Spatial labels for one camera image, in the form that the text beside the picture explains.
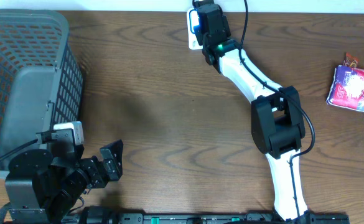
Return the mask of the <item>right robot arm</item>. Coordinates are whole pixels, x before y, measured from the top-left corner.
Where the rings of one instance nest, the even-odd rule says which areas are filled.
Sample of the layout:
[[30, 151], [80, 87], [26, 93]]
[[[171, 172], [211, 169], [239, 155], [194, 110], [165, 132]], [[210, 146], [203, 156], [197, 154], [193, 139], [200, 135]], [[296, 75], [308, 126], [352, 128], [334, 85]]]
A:
[[231, 38], [226, 15], [213, 1], [193, 1], [198, 23], [193, 27], [209, 65], [227, 77], [251, 105], [251, 135], [269, 162], [274, 185], [274, 211], [284, 222], [299, 222], [308, 211], [299, 170], [306, 135], [299, 94], [269, 79]]

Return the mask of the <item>orange brown chocolate bar wrapper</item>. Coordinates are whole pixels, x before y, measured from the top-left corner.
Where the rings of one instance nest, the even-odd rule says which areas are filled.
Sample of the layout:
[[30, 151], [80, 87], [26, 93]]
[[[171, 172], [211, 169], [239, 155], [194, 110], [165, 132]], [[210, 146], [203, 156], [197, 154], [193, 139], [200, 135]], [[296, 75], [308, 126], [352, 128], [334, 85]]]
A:
[[357, 68], [358, 63], [359, 63], [359, 59], [354, 57], [352, 54], [350, 54], [350, 53], [345, 54], [345, 58], [343, 60], [344, 66], [350, 67], [350, 68]]

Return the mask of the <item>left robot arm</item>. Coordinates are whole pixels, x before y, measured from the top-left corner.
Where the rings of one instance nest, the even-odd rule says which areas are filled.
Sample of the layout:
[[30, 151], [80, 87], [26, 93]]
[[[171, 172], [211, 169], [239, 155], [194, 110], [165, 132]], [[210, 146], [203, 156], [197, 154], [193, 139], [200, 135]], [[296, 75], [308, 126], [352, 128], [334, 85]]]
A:
[[100, 148], [103, 159], [83, 158], [84, 147], [55, 141], [51, 149], [33, 149], [9, 163], [5, 188], [9, 203], [0, 209], [0, 223], [64, 223], [77, 200], [91, 189], [118, 181], [122, 174], [123, 142]]

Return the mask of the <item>red purple snack bag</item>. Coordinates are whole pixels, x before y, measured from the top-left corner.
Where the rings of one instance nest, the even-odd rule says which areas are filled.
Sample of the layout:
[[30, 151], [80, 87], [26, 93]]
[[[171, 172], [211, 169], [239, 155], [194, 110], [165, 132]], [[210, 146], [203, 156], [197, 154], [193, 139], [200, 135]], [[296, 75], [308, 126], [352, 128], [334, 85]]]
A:
[[335, 69], [326, 103], [364, 112], [364, 70], [339, 65]]

